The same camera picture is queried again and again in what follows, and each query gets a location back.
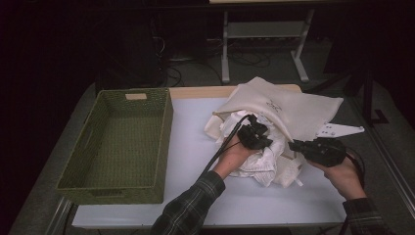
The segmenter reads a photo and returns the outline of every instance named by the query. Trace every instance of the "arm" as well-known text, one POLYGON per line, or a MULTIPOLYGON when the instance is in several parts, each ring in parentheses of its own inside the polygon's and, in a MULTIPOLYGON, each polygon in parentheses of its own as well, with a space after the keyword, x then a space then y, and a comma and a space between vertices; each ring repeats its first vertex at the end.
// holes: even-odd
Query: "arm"
POLYGON ((151 234, 199 233, 210 206, 225 190, 223 179, 255 153, 239 143, 237 135, 228 146, 232 147, 222 154, 213 170, 165 206, 162 215, 153 224, 151 234))
POLYGON ((332 167, 309 163, 323 170, 324 176, 345 197, 346 202, 343 203, 343 206, 352 234, 393 234, 389 231, 373 202, 367 198, 351 160, 346 158, 342 164, 332 167))

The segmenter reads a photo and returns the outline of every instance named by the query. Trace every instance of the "wooden table edge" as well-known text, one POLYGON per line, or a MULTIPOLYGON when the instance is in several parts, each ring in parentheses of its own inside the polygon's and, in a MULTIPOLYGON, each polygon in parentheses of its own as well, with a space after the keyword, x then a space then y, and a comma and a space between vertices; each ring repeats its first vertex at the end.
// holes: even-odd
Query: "wooden table edge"
MULTIPOLYGON (((298 85, 281 84, 276 85, 287 90, 301 92, 298 85)), ((227 98, 234 91, 236 86, 199 86, 199 87, 170 87, 172 99, 192 98, 227 98)))

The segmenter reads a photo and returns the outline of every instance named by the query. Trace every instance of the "left hand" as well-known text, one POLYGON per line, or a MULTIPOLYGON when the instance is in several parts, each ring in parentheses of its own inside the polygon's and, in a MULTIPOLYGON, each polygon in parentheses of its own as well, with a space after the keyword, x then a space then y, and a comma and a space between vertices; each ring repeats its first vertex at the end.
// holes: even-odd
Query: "left hand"
POLYGON ((222 179, 241 166, 250 155, 258 152, 258 150, 251 150, 242 145, 238 135, 232 137, 226 148, 229 149, 219 157, 219 162, 213 168, 213 171, 218 173, 222 179))

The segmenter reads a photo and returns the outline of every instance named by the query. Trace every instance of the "white shelf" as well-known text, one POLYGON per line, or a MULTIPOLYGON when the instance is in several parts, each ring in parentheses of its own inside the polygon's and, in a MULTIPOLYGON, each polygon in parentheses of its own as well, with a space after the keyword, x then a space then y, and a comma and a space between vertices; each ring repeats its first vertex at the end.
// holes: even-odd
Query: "white shelf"
POLYGON ((300 37, 304 22, 228 23, 228 38, 300 37))

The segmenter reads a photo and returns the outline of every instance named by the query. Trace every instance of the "person's hand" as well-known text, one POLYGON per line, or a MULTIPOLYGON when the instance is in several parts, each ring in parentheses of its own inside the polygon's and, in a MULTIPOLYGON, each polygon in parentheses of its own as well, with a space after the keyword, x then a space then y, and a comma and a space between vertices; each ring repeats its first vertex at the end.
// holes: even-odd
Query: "person's hand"
POLYGON ((323 170, 324 176, 332 182, 346 200, 366 198, 357 170, 350 159, 345 158, 341 164, 332 167, 325 167, 312 161, 308 161, 308 163, 323 170))
POLYGON ((238 135, 235 135, 225 148, 229 149, 219 157, 218 163, 213 168, 213 171, 218 173, 222 179, 241 166, 250 155, 258 152, 258 150, 250 150, 242 145, 238 135))

